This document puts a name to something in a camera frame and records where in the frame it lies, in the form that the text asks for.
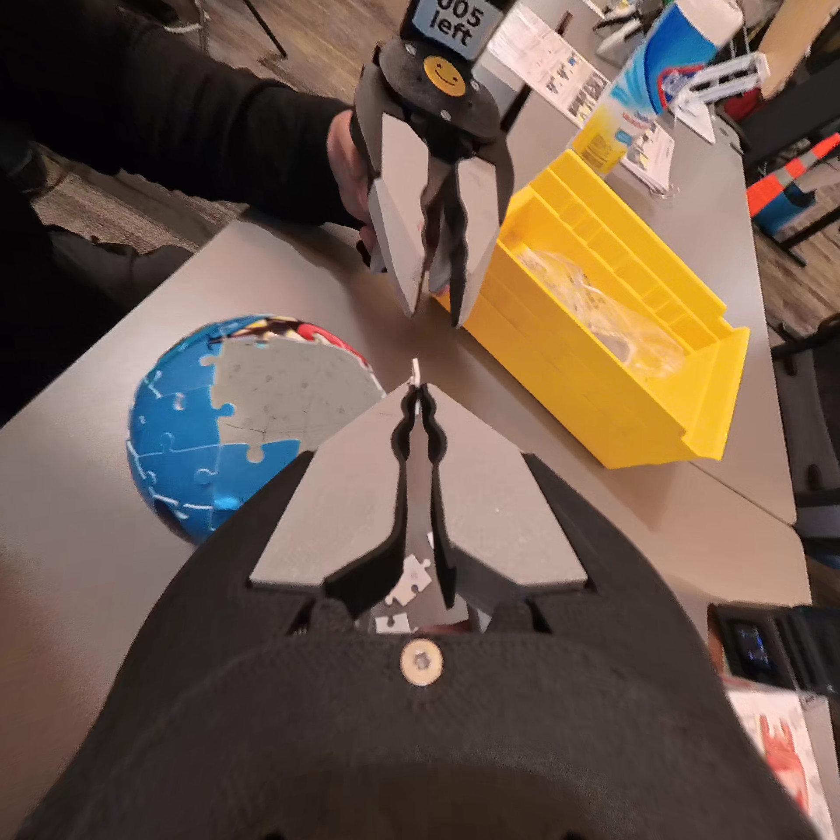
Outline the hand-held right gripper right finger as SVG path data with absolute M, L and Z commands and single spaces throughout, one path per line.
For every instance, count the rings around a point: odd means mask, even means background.
M 420 387 L 430 525 L 447 608 L 574 592 L 588 575 L 520 448 L 436 385 Z

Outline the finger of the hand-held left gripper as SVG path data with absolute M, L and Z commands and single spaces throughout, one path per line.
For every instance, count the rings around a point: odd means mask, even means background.
M 375 243 L 370 268 L 386 273 L 408 317 L 414 316 L 432 269 L 438 234 L 428 197 L 430 156 L 408 122 L 382 116 L 381 167 L 369 193 Z
M 433 207 L 427 286 L 437 297 L 448 294 L 450 322 L 459 329 L 476 304 L 501 228 L 496 168 L 478 157 L 459 161 Z

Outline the blue puzzle ball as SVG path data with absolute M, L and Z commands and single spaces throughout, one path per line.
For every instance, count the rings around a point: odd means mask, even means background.
M 370 363 L 311 322 L 210 322 L 139 383 L 125 447 L 145 504 L 193 546 L 301 453 L 385 398 Z

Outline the person's left forearm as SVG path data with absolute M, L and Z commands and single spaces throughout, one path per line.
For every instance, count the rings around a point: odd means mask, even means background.
M 235 69 L 111 2 L 2 2 L 2 120 L 103 174 L 360 228 L 328 156 L 347 106 Z

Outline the colourful cardboard puzzle box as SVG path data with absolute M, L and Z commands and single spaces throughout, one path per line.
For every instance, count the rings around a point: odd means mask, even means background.
M 804 709 L 794 690 L 724 677 L 722 684 L 742 728 L 776 780 L 822 839 L 835 839 Z

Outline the person's left hand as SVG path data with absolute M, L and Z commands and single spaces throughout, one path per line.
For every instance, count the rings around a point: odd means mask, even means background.
M 352 111 L 345 109 L 331 120 L 327 134 L 327 156 L 342 205 L 360 223 L 360 253 L 369 267 L 377 269 L 381 266 L 377 262 L 378 244 L 369 209 L 369 173 L 354 143 L 352 117 Z

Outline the printed paper sheet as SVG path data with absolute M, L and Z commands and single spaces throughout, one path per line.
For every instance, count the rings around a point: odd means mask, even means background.
M 670 167 L 675 141 L 658 123 L 635 139 L 621 160 L 622 167 L 634 175 L 647 189 L 659 196 L 673 193 Z
M 492 36 L 488 50 L 578 129 L 608 86 L 608 79 L 582 53 L 520 3 Z

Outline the clear plastic bag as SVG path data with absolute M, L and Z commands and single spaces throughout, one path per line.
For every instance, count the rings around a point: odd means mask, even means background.
M 654 320 L 592 285 L 575 263 L 555 252 L 524 246 L 513 255 L 554 300 L 636 377 L 664 379 L 681 370 L 686 352 L 680 344 Z

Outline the disinfectant wipes canister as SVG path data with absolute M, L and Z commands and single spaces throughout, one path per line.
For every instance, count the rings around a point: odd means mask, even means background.
M 742 26 L 732 1 L 674 1 L 599 98 L 570 148 L 606 177 Z

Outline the white folding stand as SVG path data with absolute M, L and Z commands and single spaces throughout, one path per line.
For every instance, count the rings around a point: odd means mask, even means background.
M 770 65 L 762 52 L 725 60 L 706 66 L 688 79 L 668 106 L 676 113 L 691 102 L 711 104 L 740 96 L 760 86 L 770 76 Z

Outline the black battery device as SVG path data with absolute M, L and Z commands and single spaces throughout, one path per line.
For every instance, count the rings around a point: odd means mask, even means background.
M 802 694 L 836 694 L 832 656 L 821 638 L 831 610 L 813 605 L 711 604 L 709 630 L 729 672 L 752 683 Z

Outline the orange traffic cone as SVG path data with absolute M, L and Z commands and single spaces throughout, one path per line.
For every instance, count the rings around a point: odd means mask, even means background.
M 839 133 L 826 137 L 816 143 L 801 156 L 785 163 L 780 169 L 772 171 L 748 187 L 746 195 L 751 218 L 756 218 L 762 210 L 782 195 L 784 189 L 807 173 L 816 163 L 835 150 L 839 145 Z

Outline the blue floor container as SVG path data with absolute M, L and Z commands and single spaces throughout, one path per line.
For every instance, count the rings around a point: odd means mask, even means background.
M 792 182 L 767 204 L 754 220 L 765 234 L 775 236 L 815 202 L 815 191 L 804 192 L 795 182 Z

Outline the black office chair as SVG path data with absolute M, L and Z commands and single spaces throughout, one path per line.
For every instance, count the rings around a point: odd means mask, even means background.
M 805 553 L 838 568 L 839 316 L 771 350 L 796 522 Z

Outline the tan desk divider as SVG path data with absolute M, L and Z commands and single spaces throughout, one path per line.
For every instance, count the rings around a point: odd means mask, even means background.
M 763 100 L 784 88 L 837 9 L 837 1 L 782 2 L 759 43 L 769 70 L 760 84 Z

